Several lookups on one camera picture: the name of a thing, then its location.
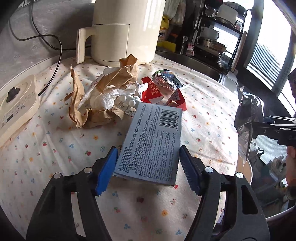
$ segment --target red packaging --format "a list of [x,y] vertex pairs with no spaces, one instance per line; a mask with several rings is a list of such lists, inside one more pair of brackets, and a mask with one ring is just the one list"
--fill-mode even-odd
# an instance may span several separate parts
[[187,110],[185,98],[179,88],[175,90],[165,105]]
[[156,104],[163,99],[156,84],[149,77],[142,78],[143,84],[148,83],[148,89],[142,93],[141,101]]

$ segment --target power cord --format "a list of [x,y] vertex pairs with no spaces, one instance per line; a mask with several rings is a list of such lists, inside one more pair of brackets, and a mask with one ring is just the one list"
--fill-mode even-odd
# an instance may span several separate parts
[[[31,0],[31,19],[32,19],[32,23],[34,25],[34,28],[36,29],[36,31],[38,32],[39,35],[42,35],[42,33],[39,31],[38,27],[36,26],[35,24],[35,21],[34,21],[34,16],[33,16],[33,5],[34,5],[34,0]],[[44,37],[41,37],[43,39],[43,41],[52,49],[54,50],[60,50],[59,48],[56,48],[54,46],[52,46]],[[63,51],[68,51],[68,50],[76,50],[76,48],[65,48],[65,49],[62,49]]]
[[58,61],[58,63],[57,63],[57,67],[56,67],[56,69],[55,69],[55,71],[54,71],[54,73],[53,73],[51,79],[50,79],[49,82],[47,83],[47,85],[46,85],[46,86],[44,87],[44,89],[38,94],[38,96],[40,96],[40,95],[42,95],[42,94],[44,93],[44,91],[45,91],[45,90],[47,89],[47,87],[50,85],[50,83],[52,82],[53,78],[55,77],[55,74],[57,73],[57,70],[58,70],[58,68],[59,68],[59,64],[60,64],[60,62],[61,62],[61,58],[62,58],[62,43],[61,43],[60,39],[59,39],[57,36],[53,35],[53,34],[40,34],[40,35],[32,36],[32,37],[29,37],[29,38],[26,38],[26,39],[20,39],[20,38],[18,38],[18,37],[14,34],[14,32],[13,32],[13,30],[12,30],[12,28],[11,28],[10,19],[8,20],[8,23],[9,23],[9,28],[10,28],[10,31],[11,31],[12,35],[13,35],[14,38],[17,39],[18,41],[27,41],[27,40],[35,39],[35,38],[42,38],[42,39],[44,39],[44,37],[54,37],[55,39],[57,39],[57,40],[59,41],[59,46],[60,46],[60,48],[57,49],[57,50],[59,50],[60,52],[59,52],[59,61]]
[[[50,48],[52,48],[52,49],[54,49],[54,50],[59,50],[59,51],[60,51],[60,53],[59,53],[59,60],[58,60],[58,63],[57,63],[57,67],[56,67],[56,69],[55,69],[55,71],[54,71],[54,73],[53,73],[51,79],[50,79],[49,82],[47,83],[47,85],[46,85],[46,86],[44,87],[44,89],[38,94],[38,96],[40,96],[40,95],[42,95],[42,94],[44,93],[44,91],[48,88],[48,86],[50,85],[50,83],[52,82],[53,78],[55,77],[55,75],[56,75],[56,73],[57,73],[57,70],[58,70],[59,65],[60,65],[60,63],[61,63],[62,51],[63,51],[63,50],[64,50],[64,51],[75,50],[75,48],[65,48],[65,49],[63,49],[63,48],[62,48],[62,43],[61,43],[60,39],[59,39],[56,35],[53,35],[53,34],[41,34],[41,32],[39,31],[39,29],[38,29],[38,27],[36,26],[35,21],[34,21],[33,5],[34,5],[34,1],[31,0],[31,19],[32,19],[32,23],[33,23],[33,25],[34,25],[34,28],[35,28],[35,30],[38,32],[39,35],[32,36],[32,37],[29,37],[29,38],[26,38],[26,39],[20,39],[20,38],[18,38],[18,37],[14,34],[14,32],[13,32],[13,30],[12,30],[12,28],[11,28],[10,19],[9,19],[8,23],[9,23],[9,28],[10,28],[10,31],[11,31],[12,35],[13,35],[14,38],[17,39],[18,41],[27,41],[27,40],[35,39],[35,38],[42,38],[43,41],[44,41],[44,42],[45,42]],[[51,44],[50,44],[50,43],[49,43],[44,37],[53,37],[53,38],[55,38],[56,40],[58,40],[58,41],[59,41],[59,46],[60,46],[60,48],[56,48],[56,47],[52,46],[52,45],[51,45]]]

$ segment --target floral tablecloth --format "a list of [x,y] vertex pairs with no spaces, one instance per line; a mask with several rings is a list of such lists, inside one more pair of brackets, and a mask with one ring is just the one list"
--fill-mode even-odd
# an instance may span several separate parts
[[[56,77],[40,97],[40,107],[24,130],[1,149],[0,204],[15,228],[25,237],[34,208],[52,175],[78,173],[105,157],[111,146],[121,148],[131,117],[93,129],[76,129],[68,116],[64,97],[72,92],[70,66],[85,89],[105,67],[91,58],[76,65],[61,62]],[[56,65],[36,76],[41,90]],[[182,114],[181,145],[218,172],[233,175],[238,156],[233,127],[239,104],[237,96],[215,80],[155,55],[139,66],[138,80],[156,70],[173,71],[183,84],[187,111]],[[179,163],[176,185],[164,187],[112,177],[107,190],[97,198],[102,217],[113,240],[184,240],[198,208],[200,197],[191,191]],[[225,203],[220,196],[219,217]],[[77,233],[84,230],[76,194],[72,206]]]

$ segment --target crumpled brown paper bag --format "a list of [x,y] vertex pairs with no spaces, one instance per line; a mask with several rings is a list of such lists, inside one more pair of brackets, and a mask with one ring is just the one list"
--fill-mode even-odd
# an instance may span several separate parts
[[[125,88],[129,83],[136,82],[138,77],[137,59],[129,55],[127,58],[122,58],[119,61],[120,68],[103,76],[96,84],[95,88],[101,93],[104,93],[106,86],[114,85],[118,88]],[[65,102],[72,96],[69,106],[69,117],[76,124],[77,128],[92,128],[104,125],[109,123],[116,116],[120,119],[123,118],[124,112],[115,106],[113,106],[112,110],[86,109],[86,115],[83,115],[78,110],[78,106],[84,96],[84,87],[72,68],[71,77],[73,78],[73,92],[65,97]]]

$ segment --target yellow bottle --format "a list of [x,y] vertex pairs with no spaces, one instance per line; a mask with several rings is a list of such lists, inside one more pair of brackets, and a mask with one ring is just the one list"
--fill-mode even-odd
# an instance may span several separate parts
[[163,41],[165,40],[165,35],[169,27],[168,18],[163,16],[161,20],[160,30],[158,34],[157,46],[161,47],[163,45]]

